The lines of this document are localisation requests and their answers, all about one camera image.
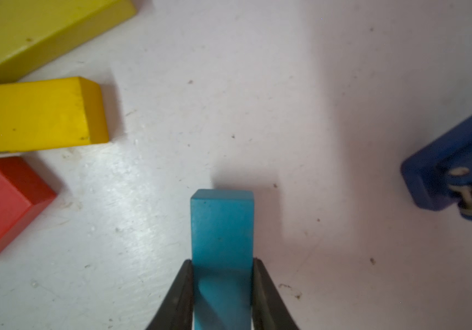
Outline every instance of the white table surface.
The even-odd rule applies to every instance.
[[[22,155],[59,196],[0,255],[0,329],[144,329],[198,188],[255,192],[301,329],[472,329],[472,222],[399,174],[472,114],[472,1],[137,5],[23,79],[100,83],[113,140]]]

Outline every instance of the blue wooden block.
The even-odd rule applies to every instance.
[[[200,189],[190,201],[194,328],[251,328],[254,196]]]

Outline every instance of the dark blue plastic object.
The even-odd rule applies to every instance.
[[[458,167],[469,173],[449,173]],[[401,173],[418,207],[439,211],[458,202],[462,216],[472,220],[462,196],[449,188],[472,187],[472,116],[405,160]]]

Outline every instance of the toy block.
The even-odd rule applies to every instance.
[[[250,330],[253,193],[200,189],[191,222],[194,328]]]
[[[22,158],[0,158],[0,252],[55,197]]]
[[[0,153],[108,140],[97,83],[74,77],[0,85]]]
[[[14,83],[133,15],[129,0],[0,0],[0,83]]]

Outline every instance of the yellow wooden block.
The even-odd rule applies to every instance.
[[[0,85],[0,153],[104,142],[97,83],[75,77]]]
[[[0,83],[13,83],[135,15],[129,0],[0,0]]]

